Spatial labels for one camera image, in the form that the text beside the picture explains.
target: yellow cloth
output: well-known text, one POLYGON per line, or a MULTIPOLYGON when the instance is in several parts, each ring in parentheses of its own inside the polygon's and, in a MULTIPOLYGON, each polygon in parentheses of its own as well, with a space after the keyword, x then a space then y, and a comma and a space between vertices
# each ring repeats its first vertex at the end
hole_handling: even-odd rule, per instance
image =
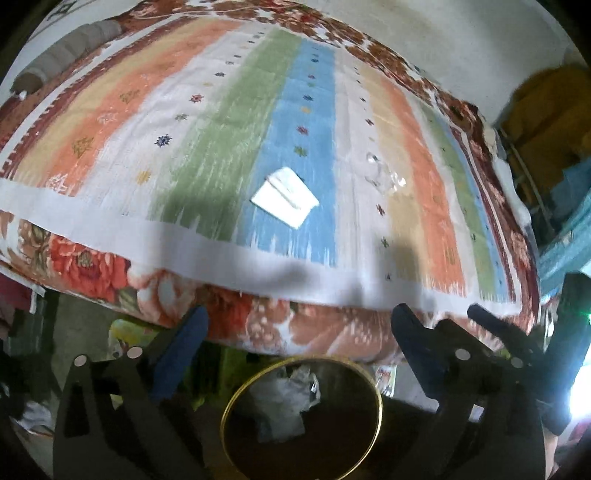
POLYGON ((534 75, 513 95, 503 128, 541 192, 591 154, 591 73, 564 66, 534 75))

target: beige stripe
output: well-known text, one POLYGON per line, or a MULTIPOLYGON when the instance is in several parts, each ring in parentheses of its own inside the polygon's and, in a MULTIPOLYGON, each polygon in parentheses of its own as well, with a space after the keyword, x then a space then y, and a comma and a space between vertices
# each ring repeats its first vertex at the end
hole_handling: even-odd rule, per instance
POLYGON ((383 75, 362 66, 364 86, 370 94, 371 108, 378 131, 379 147, 391 172, 406 180, 406 186, 388 196, 387 214, 392 219, 394 261, 399 277, 430 286, 429 255, 421 224, 421 206, 415 197, 410 156, 405 149, 404 130, 388 94, 382 88, 383 75))

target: striped bedspread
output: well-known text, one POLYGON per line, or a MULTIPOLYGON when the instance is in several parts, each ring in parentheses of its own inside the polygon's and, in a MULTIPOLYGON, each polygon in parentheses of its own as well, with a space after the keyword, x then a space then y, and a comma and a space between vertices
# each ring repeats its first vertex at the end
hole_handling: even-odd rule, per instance
POLYGON ((265 314, 218 328, 256 351, 310 351, 293 330, 297 305, 373 312, 373 357, 387 359, 378 312, 401 301, 435 320, 474 302, 529 316, 529 261, 515 254, 527 247, 507 231, 473 133, 450 121, 436 87, 418 95, 346 41, 289 28, 285 15, 308 12, 292 6, 283 23, 171 13, 70 72, 0 152, 4 260, 165 325, 200 296, 219 307, 219 287, 248 293, 255 313, 277 306, 256 299, 283 299, 292 308, 271 346, 256 343, 265 314), (320 202, 298 230, 250 202, 281 167, 320 202), (35 241, 31 266, 23 246, 35 241))

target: metal rod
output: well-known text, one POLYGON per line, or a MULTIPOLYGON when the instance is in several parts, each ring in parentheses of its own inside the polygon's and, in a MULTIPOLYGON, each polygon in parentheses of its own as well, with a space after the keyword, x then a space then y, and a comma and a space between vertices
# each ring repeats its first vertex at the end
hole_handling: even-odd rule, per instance
POLYGON ((519 162, 519 165, 521 166, 521 169, 523 170, 524 175, 526 176, 528 182, 530 183, 531 190, 534 192, 535 199, 538 201, 538 205, 540 205, 540 211, 542 212, 542 217, 544 217, 546 225, 548 226, 548 228, 552 232, 552 235, 555 236, 556 231, 552 227, 552 223, 550 223, 550 214, 548 213, 548 210, 546 209, 546 206, 544 205, 544 201, 542 200, 542 196, 540 195, 540 192, 538 191, 538 187, 535 186, 534 179, 532 178, 530 171, 527 168, 527 165, 525 165, 523 158, 521 158, 521 155, 519 154, 519 152, 515 148, 515 145, 513 144, 513 142, 509 138, 509 135, 507 135, 505 130, 502 128, 499 128, 499 131, 501 132, 501 134, 503 135, 505 140, 507 140, 507 142, 509 144, 509 148, 513 152, 513 155, 515 156, 515 158, 517 158, 517 161, 519 162))

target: fabric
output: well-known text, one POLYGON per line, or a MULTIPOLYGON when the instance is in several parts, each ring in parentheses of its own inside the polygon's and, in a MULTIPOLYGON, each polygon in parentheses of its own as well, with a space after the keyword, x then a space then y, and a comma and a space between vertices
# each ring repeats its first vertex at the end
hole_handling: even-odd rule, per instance
POLYGON ((503 128, 541 193, 563 179, 563 170, 591 154, 591 75, 569 65, 545 70, 514 94, 503 128))
POLYGON ((489 344, 471 303, 531 327, 534 267, 470 105, 291 2, 118 21, 126 36, 4 108, 22 118, 0 121, 14 268, 159 325, 202 302, 210 338, 265 353, 389 363, 401 301, 489 344), (320 202, 297 231, 249 201, 281 167, 320 202))
POLYGON ((591 258, 591 192, 565 222, 556 239, 540 256, 542 295, 562 289, 564 276, 579 271, 591 258))

